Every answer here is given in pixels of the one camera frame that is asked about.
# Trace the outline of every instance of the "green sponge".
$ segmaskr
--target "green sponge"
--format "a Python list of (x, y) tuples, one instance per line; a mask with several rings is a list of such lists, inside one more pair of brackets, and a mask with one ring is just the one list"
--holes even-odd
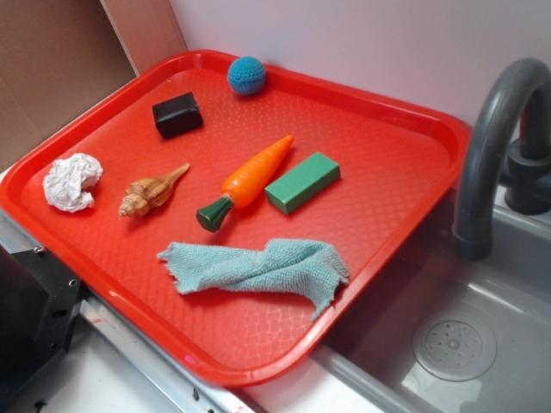
[(266, 187), (272, 204), (289, 215), (341, 176), (338, 163), (316, 152)]

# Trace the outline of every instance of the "toy carrot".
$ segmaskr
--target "toy carrot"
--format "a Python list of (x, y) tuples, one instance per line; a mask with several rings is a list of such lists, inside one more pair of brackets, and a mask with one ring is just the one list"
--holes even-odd
[(222, 184), (222, 197), (197, 211), (197, 220), (201, 226), (216, 232), (233, 207), (249, 206), (279, 168), (293, 141), (293, 135), (278, 140), (256, 154), (227, 178)]

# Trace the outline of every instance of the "cardboard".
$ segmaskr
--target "cardboard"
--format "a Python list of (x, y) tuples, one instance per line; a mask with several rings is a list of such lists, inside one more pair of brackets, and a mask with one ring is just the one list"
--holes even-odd
[(0, 171), (135, 75), (99, 0), (0, 2)]

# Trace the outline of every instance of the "tray rim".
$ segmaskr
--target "tray rim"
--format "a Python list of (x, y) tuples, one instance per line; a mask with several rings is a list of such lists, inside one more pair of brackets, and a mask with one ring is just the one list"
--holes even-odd
[[(33, 216), (27, 209), (23, 209), (20, 204), (17, 204), (18, 193), (16, 189), (20, 188), (24, 182), (27, 182), (38, 171), (50, 164), (53, 159), (58, 158), (59, 149), (62, 148), (65, 151), (68, 144), (69, 146), (73, 146), (77, 142), (80, 142), (88, 133), (101, 125), (101, 123), (97, 123), (98, 120), (106, 121), (107, 119), (104, 117), (107, 113), (110, 114), (110, 116), (107, 116), (108, 119), (116, 116), (128, 104), (134, 102), (134, 98), (140, 94), (141, 90), (149, 89), (150, 84), (162, 82), (167, 77), (190, 68), (218, 65), (216, 66), (217, 71), (227, 71), (230, 63), (235, 58), (236, 56), (223, 52), (197, 50), (178, 54), (153, 66), (149, 71), (76, 118), (71, 124), (55, 133), (51, 138), (17, 162), (8, 171), (2, 182), (0, 182), (0, 207), (18, 222), (21, 227), (39, 240), (39, 242), (43, 243), (44, 246), (50, 248), (49, 245), (55, 245), (53, 252), (77, 273), (82, 265), (81, 262), (89, 263), (90, 271), (104, 273), (103, 269), (87, 259), (83, 253), (71, 249), (70, 246), (65, 246), (56, 237), (55, 233), (49, 231), (48, 227), (41, 223), (39, 217)], [(183, 346), (182, 337), (176, 338), (171, 335), (166, 329), (166, 324), (168, 323), (164, 324), (163, 320), (152, 317), (154, 315), (152, 312), (154, 311), (147, 305), (139, 301), (130, 302), (126, 299), (125, 297), (128, 294), (131, 296), (132, 294), (124, 286), (120, 284), (116, 286), (118, 293), (115, 293), (113, 286), (118, 283), (114, 280), (109, 280), (108, 282), (101, 277), (96, 277), (95, 283), (93, 283), (91, 288), (92, 291), (112, 305), (123, 317), (126, 317), (149, 337), (155, 337), (153, 340), (158, 342), (158, 344), (162, 343), (161, 347), (164, 351), (175, 357), (185, 367), (204, 379), (220, 385), (242, 386), (258, 384), (285, 372), (305, 358), (321, 340), (322, 336), (337, 321), (337, 316), (344, 312), (354, 301), (354, 298), (368, 286), (369, 282), (375, 277), (377, 270), (390, 259), (392, 253), (409, 237), (432, 207), (455, 183), (461, 171), (470, 135), (470, 127), (468, 125), (448, 114), (398, 99), (355, 89), (350, 86), (288, 71), (273, 65), (265, 66), (268, 72), (267, 84), (270, 84), (272, 87), (283, 90), (289, 89), (289, 91), (300, 96), (303, 93), (297, 87), (300, 86), (304, 90), (307, 89), (310, 93), (312, 91), (315, 92), (308, 99), (319, 100), (319, 102), (327, 104), (326, 99), (329, 95), (333, 99), (331, 101), (332, 106), (360, 111), (362, 114), (364, 114), (363, 110), (367, 108), (371, 110), (391, 109), (392, 111), (415, 115), (418, 118), (423, 118), (424, 123), (418, 122), (415, 124), (413, 122), (404, 125), (403, 122), (398, 122), (396, 116), (389, 119), (388, 123), (392, 123), (395, 126), (398, 124), (397, 126), (404, 127), (409, 131), (422, 133), (426, 136), (430, 136), (429, 133), (443, 128), (446, 135), (453, 135), (453, 138), (447, 137), (447, 141), (442, 142), (449, 152), (450, 165), (438, 183), (427, 191), (423, 199), (406, 215), (405, 221), (399, 226), (401, 233), (398, 235), (395, 231), (391, 234), (356, 275), (354, 282), (351, 282), (342, 290), (339, 300), (333, 302), (330, 308), (310, 326), (306, 334), (286, 354), (270, 363), (253, 369), (228, 368), (221, 365), (212, 357), (209, 361), (205, 360), (204, 352), (193, 341), (184, 337), (186, 342), (184, 343), (185, 346)], [(361, 103), (362, 110), (352, 108), (352, 102)]]

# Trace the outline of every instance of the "blue-green cloth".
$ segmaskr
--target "blue-green cloth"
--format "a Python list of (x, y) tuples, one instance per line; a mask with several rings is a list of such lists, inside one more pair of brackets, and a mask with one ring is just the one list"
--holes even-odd
[(158, 258), (167, 261), (182, 294), (209, 288), (295, 293), (315, 304), (312, 320), (333, 301), (339, 283), (348, 283), (343, 260), (320, 241), (273, 239), (262, 251), (171, 243)]

